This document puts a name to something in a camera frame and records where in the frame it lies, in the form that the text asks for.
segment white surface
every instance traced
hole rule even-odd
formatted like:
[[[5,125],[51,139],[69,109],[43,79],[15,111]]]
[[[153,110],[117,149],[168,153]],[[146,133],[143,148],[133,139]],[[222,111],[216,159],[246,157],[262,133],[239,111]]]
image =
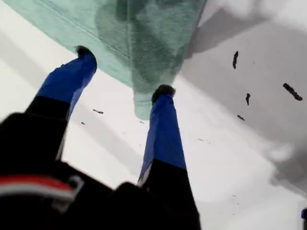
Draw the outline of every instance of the white surface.
[[[302,229],[306,7],[305,0],[207,3],[192,42],[194,54],[174,82],[203,229]],[[0,1],[0,116],[23,111],[46,75],[74,57]],[[296,101],[285,82],[304,100]],[[68,128],[64,159],[113,188],[136,183],[142,164],[149,126],[134,116],[132,96],[130,88],[98,71]]]

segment debris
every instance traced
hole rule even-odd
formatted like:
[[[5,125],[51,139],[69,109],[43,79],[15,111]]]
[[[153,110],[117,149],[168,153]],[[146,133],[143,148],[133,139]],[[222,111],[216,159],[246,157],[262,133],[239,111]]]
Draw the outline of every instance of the debris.
[[[102,111],[97,111],[97,110],[95,110],[95,109],[93,109],[93,111],[94,111],[94,112],[97,112],[97,113],[99,113],[99,114],[104,114],[104,112],[102,112]]]
[[[246,102],[248,103],[248,105],[249,105],[249,98],[250,98],[250,94],[249,94],[249,93],[247,93],[247,94],[246,94],[246,98],[245,98],[245,100],[246,100]]]
[[[283,87],[289,92],[292,94],[292,96],[294,96],[295,99],[297,99],[298,101],[302,101],[303,98],[297,94],[297,92],[295,92],[295,90],[290,86],[288,85],[287,83],[283,84]]]
[[[235,53],[234,60],[232,63],[232,66],[234,67],[234,69],[236,69],[236,63],[237,63],[238,56],[239,56],[239,51]]]
[[[245,121],[245,119],[241,117],[240,115],[238,115],[237,117],[239,117],[242,121]]]

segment green towel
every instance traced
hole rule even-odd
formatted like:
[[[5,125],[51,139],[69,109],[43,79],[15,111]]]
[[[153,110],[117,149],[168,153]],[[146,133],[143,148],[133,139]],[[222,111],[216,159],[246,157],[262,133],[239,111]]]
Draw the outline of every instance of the green towel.
[[[98,67],[133,88],[148,119],[151,96],[181,67],[205,0],[4,0],[50,38],[93,51]]]

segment red stripe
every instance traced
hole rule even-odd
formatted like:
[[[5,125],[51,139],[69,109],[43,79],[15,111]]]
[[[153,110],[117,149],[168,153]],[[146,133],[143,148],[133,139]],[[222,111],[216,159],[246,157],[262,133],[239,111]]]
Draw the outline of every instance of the red stripe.
[[[0,185],[5,184],[39,184],[60,190],[72,191],[72,188],[60,180],[40,175],[0,176]]]

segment translucent green sheet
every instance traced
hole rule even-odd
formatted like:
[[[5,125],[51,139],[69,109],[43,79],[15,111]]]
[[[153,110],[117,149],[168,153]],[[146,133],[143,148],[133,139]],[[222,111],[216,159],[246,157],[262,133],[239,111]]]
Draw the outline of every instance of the translucent green sheet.
[[[180,69],[205,0],[4,2],[68,50],[91,49],[102,71],[133,89],[136,115],[148,119],[153,91]]]

